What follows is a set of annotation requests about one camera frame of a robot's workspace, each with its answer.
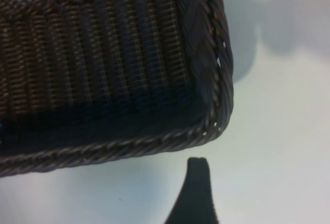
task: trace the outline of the woven basket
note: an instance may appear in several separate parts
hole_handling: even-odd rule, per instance
[[[232,74],[222,0],[0,0],[0,177],[203,145]]]

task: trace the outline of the dark brown wicker basket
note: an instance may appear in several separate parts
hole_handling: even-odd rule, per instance
[[[0,177],[203,145],[232,74],[222,0],[0,0]]]

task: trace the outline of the basket rim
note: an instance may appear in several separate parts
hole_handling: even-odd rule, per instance
[[[204,2],[212,30],[209,45],[212,46],[214,60],[211,92],[207,113],[203,119],[186,129],[175,129],[158,135],[117,139],[103,143],[92,143],[77,147],[44,150],[31,154],[0,157],[0,177],[47,172],[64,167],[100,164],[124,158],[140,157],[160,152],[178,151],[200,146],[219,137],[226,129],[233,111],[233,56],[230,48],[227,20],[224,15],[223,0],[201,0]]]

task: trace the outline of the white background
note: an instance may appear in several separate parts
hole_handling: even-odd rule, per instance
[[[330,0],[225,0],[235,107],[177,153],[0,179],[1,224],[163,223],[190,156],[222,224],[330,223]]]

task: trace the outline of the woven wicker texture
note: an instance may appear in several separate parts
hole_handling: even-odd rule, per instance
[[[88,1],[0,21],[5,127],[48,129],[187,96],[174,0]]]
[[[232,74],[222,0],[0,0],[0,177],[203,145]]]

